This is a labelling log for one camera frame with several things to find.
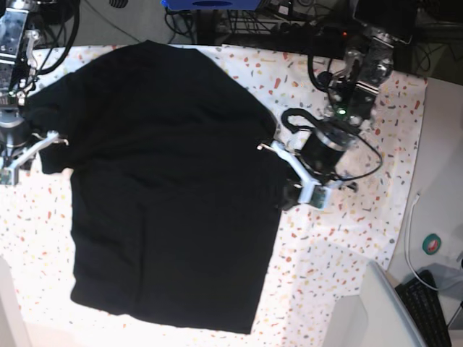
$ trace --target table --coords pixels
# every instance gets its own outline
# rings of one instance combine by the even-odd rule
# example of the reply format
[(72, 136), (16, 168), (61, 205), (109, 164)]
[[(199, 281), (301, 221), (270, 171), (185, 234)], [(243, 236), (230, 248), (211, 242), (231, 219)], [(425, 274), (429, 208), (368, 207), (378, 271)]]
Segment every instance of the table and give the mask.
[[(417, 270), (428, 268), (437, 277), (439, 273), (435, 272), (432, 264), (458, 269), (456, 259), (463, 252), (463, 186), (460, 184), (463, 171), (462, 95), (461, 85), (432, 78), (428, 80), (420, 148), (410, 189), (408, 205), (416, 193), (421, 194), (413, 216), (412, 264)], [(388, 269), (399, 282), (412, 278), (404, 258), (404, 232), (405, 225)], [(435, 255), (428, 256), (421, 246), (425, 237), (431, 233), (441, 237), (442, 246)], [(448, 294), (439, 295), (447, 322), (463, 300), (461, 295), (460, 299)], [(456, 335), (451, 332), (453, 345), (463, 346), (463, 332), (459, 334), (460, 344), (456, 343)]]
[[(113, 49), (73, 48), (38, 87)], [(325, 95), (308, 79), (305, 56), (230, 46), (198, 49), (277, 118), (288, 107), (314, 116), (325, 107)], [(44, 53), (37, 52), (39, 63)], [(60, 53), (55, 50), (50, 63)], [(317, 59), (315, 70), (327, 63)], [(340, 68), (335, 62), (333, 70)], [(21, 175), (21, 186), (0, 187), (0, 252), (12, 267), (33, 336), (51, 331), (66, 336), (66, 346), (72, 339), (76, 346), (321, 346), (336, 300), (358, 292), (368, 261), (385, 269), (391, 261), (415, 167), (426, 86), (426, 80), (394, 72), (382, 87), (375, 128), (364, 136), (380, 147), (385, 163), (359, 181), (358, 194), (335, 192), (323, 212), (298, 206), (283, 213), (251, 335), (153, 325), (72, 303), (71, 173), (43, 175), (36, 161), (31, 175)], [(279, 137), (286, 142), (289, 132), (281, 129)], [(360, 174), (375, 158), (358, 145), (340, 164)]]

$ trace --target confetti pattern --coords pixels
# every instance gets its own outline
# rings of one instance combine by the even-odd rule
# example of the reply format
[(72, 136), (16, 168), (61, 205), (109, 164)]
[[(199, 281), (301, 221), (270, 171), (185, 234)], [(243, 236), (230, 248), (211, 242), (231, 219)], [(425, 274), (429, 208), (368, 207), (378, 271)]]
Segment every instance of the confetti pattern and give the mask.
[[(38, 89), (116, 48), (73, 48), (65, 64), (41, 78)], [(325, 95), (307, 77), (305, 56), (228, 46), (198, 49), (277, 118), (289, 107), (306, 108), (314, 116), (326, 107)], [(46, 51), (35, 53), (40, 64)], [(48, 64), (60, 54), (55, 49)], [(326, 66), (325, 59), (315, 60), (315, 70)], [(339, 61), (332, 66), (333, 71), (341, 68)], [(0, 187), (0, 255), (12, 268), (25, 321), (92, 347), (321, 346), (336, 300), (358, 293), (369, 260), (387, 269), (394, 253), (415, 167), (426, 84), (394, 72), (383, 86), (374, 129), (364, 136), (379, 147), (384, 167), (359, 181), (357, 194), (335, 192), (323, 212), (299, 206), (283, 213), (251, 335), (148, 324), (72, 303), (71, 172), (43, 175), (36, 160), (30, 175), (21, 173), (21, 185)], [(281, 129), (278, 137), (300, 147), (304, 137), (289, 135)], [(376, 162), (360, 143), (340, 165), (360, 174)]]

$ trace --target black t-shirt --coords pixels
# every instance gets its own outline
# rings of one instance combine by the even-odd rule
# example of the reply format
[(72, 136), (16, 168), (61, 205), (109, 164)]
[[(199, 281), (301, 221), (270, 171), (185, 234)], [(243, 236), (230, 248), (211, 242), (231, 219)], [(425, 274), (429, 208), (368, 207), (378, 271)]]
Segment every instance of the black t-shirt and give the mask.
[(279, 224), (284, 162), (256, 149), (268, 110), (209, 58), (144, 42), (29, 99), (66, 134), (43, 172), (73, 168), (71, 299), (179, 327), (249, 333)]

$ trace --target black keyboard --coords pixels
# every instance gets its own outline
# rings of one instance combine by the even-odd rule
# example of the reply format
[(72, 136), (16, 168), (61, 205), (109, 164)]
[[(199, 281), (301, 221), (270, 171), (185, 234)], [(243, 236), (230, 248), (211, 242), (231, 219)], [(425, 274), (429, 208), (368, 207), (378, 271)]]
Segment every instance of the black keyboard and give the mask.
[[(436, 287), (433, 275), (424, 270), (421, 279)], [(415, 321), (428, 347), (451, 347), (449, 330), (436, 291), (419, 282), (416, 278), (396, 287), (396, 292)]]

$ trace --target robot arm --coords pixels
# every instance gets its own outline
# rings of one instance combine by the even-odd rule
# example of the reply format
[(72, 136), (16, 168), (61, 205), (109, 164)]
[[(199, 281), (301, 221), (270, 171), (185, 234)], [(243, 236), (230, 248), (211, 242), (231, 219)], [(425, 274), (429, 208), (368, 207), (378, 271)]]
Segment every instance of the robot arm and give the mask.
[[(381, 85), (393, 71), (394, 45), (406, 43), (411, 38), (416, 8), (400, 7), (392, 0), (388, 2), (392, 7), (386, 11), (391, 15), (387, 19), (378, 16), (378, 10), (371, 7), (372, 2), (375, 1), (354, 2), (354, 18), (360, 18), (364, 33), (356, 46), (346, 50), (345, 68), (342, 71), (336, 74), (327, 71), (315, 77), (313, 57), (308, 57), (308, 73), (312, 84), (328, 96), (322, 119), (318, 120), (308, 111), (298, 108), (290, 108), (281, 116), (282, 124), (293, 134), (299, 130), (310, 130), (307, 142), (300, 150), (285, 148), (277, 140), (259, 147), (275, 152), (291, 167), (284, 191), (284, 209), (309, 204), (322, 210), (327, 206), (333, 189), (346, 186), (357, 191), (354, 181), (374, 174), (383, 164), (381, 154), (362, 138), (362, 125), (367, 123), (371, 126), (374, 122), (375, 100)], [(397, 27), (395, 17), (408, 20), (411, 26), (399, 23)], [(293, 125), (290, 116), (302, 116), (311, 125)], [(376, 154), (378, 165), (357, 177), (340, 176), (336, 172), (336, 165), (357, 141), (363, 142)]]
[(52, 1), (0, 1), (0, 184), (18, 183), (20, 168), (35, 154), (64, 142), (56, 132), (39, 134), (22, 112), (27, 94), (35, 87), (40, 67), (33, 49), (41, 39), (40, 4)]

